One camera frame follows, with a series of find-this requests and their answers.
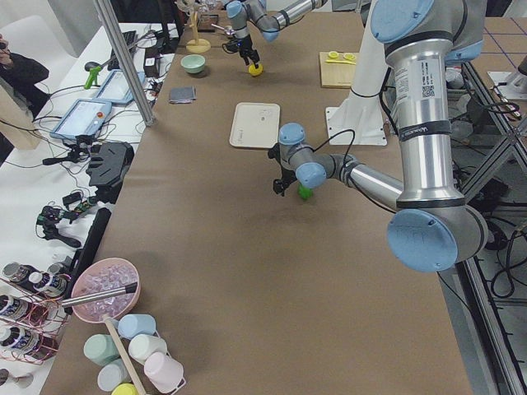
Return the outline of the green lime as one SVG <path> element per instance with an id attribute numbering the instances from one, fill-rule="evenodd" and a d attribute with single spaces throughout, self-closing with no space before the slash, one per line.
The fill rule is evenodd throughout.
<path id="1" fill-rule="evenodd" d="M 298 187 L 297 187 L 297 193 L 298 193 L 298 196 L 304 201 L 308 201 L 310 198 L 313 197 L 314 195 L 314 192 L 311 188 L 307 188 L 305 187 L 304 185 L 302 184 L 298 184 Z"/>

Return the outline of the silver metal scoop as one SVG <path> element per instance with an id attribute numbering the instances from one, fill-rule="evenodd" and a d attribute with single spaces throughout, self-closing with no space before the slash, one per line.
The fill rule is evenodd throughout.
<path id="1" fill-rule="evenodd" d="M 227 36 L 233 36 L 234 34 L 234 30 L 231 26 L 220 26 L 220 25 L 217 25 L 217 24 L 212 24 L 212 27 L 215 29 L 215 30 L 219 30 L 220 32 L 222 32 L 223 34 L 227 35 Z"/>

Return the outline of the brown box with items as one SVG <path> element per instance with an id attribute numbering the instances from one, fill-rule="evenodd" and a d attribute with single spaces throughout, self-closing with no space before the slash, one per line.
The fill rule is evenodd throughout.
<path id="1" fill-rule="evenodd" d="M 214 32 L 218 22 L 218 14 L 202 14 L 198 17 L 198 32 Z"/>

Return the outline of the person in black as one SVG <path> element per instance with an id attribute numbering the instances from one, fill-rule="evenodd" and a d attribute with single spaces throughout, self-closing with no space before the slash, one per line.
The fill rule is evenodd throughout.
<path id="1" fill-rule="evenodd" d="M 49 77 L 49 69 L 33 58 L 9 49 L 9 42 L 1 36 L 1 86 L 34 119 L 49 100 L 49 93 L 36 84 Z"/>

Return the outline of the mint green bowl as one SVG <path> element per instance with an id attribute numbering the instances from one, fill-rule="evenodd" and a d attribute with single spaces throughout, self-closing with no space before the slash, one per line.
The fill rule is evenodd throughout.
<path id="1" fill-rule="evenodd" d="M 206 66 L 206 58 L 200 54 L 189 54 L 180 59 L 180 66 L 188 74 L 199 74 Z"/>

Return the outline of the wooden cutting board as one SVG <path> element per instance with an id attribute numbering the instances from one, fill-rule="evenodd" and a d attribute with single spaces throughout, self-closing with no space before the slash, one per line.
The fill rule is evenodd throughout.
<path id="1" fill-rule="evenodd" d="M 347 60 L 343 55 L 349 52 L 337 52 L 339 53 L 337 60 Z M 354 62 L 357 63 L 359 54 L 353 54 L 356 57 Z M 350 88 L 357 65 L 329 64 L 324 62 L 325 59 L 328 59 L 328 52 L 319 52 L 321 86 L 326 88 Z"/>

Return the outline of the cream white cup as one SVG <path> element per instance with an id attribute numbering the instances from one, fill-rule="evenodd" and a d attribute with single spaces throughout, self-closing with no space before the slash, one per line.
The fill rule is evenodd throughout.
<path id="1" fill-rule="evenodd" d="M 141 365 L 144 365 L 152 354 L 160 352 L 165 355 L 167 351 L 167 344 L 164 339 L 147 334 L 138 334 L 128 345 L 130 357 Z"/>

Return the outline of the grey folded cloth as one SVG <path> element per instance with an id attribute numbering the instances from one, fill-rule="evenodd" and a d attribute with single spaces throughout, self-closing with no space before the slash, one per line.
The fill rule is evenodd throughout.
<path id="1" fill-rule="evenodd" d="M 170 89 L 169 102 L 171 104 L 188 104 L 196 100 L 194 86 L 182 86 Z"/>

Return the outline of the pink bowl with ice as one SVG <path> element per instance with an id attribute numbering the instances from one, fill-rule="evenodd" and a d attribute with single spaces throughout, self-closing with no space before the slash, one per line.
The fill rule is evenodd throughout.
<path id="1" fill-rule="evenodd" d="M 137 268 L 124 258 L 106 258 L 91 264 L 77 279 L 71 297 L 91 295 L 137 283 L 133 293 L 110 296 L 73 306 L 73 313 L 88 323 L 101 323 L 106 315 L 121 319 L 138 302 L 141 286 Z"/>

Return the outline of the green barcode scanner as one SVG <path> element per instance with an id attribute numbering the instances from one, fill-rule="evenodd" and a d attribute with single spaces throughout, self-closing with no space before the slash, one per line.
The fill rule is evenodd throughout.
<path id="1" fill-rule="evenodd" d="M 89 73 L 89 76 L 84 84 L 85 90 L 91 89 L 93 86 L 98 85 L 99 73 L 109 62 L 110 61 L 106 61 L 104 63 L 87 62 L 85 64 L 84 68 Z"/>

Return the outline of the near blue teach pendant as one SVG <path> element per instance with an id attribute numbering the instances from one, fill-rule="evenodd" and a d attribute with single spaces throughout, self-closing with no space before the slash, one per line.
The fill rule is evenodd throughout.
<path id="1" fill-rule="evenodd" d="M 98 137 L 111 110 L 107 100 L 76 100 L 49 135 L 72 142 L 79 136 Z"/>

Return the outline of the blue teach pendant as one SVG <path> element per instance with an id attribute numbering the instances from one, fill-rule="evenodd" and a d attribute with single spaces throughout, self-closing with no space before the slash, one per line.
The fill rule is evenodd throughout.
<path id="1" fill-rule="evenodd" d="M 72 142 L 79 136 L 98 137 L 111 110 L 107 100 L 76 100 L 49 135 Z"/>
<path id="2" fill-rule="evenodd" d="M 123 106 L 133 101 L 133 94 L 124 73 L 119 69 L 113 69 L 99 87 L 94 98 L 110 102 L 112 105 Z"/>

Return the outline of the pink cup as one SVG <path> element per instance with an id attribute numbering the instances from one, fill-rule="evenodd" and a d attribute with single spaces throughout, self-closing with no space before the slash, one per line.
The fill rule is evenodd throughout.
<path id="1" fill-rule="evenodd" d="M 173 393 L 186 384 L 184 366 L 160 351 L 147 358 L 143 370 L 160 393 Z"/>

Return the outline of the metal scoop in bowl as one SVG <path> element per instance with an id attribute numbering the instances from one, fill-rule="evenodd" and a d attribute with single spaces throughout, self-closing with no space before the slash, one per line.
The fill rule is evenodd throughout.
<path id="1" fill-rule="evenodd" d="M 138 289 L 139 284 L 137 282 L 127 284 L 111 290 L 103 290 L 89 295 L 81 295 L 70 299 L 62 300 L 61 306 L 63 308 L 70 308 L 80 304 L 86 304 L 90 302 L 96 302 L 98 300 L 108 299 L 110 297 L 116 297 L 126 294 L 134 294 Z"/>

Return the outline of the yellow plastic knife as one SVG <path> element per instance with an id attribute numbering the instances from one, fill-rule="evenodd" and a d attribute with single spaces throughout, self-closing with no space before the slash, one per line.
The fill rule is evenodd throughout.
<path id="1" fill-rule="evenodd" d="M 337 60 L 337 59 L 325 59 L 324 60 L 325 63 L 329 63 L 329 64 L 346 64 L 346 65 L 357 65 L 356 62 L 354 61 L 349 61 L 349 60 Z"/>

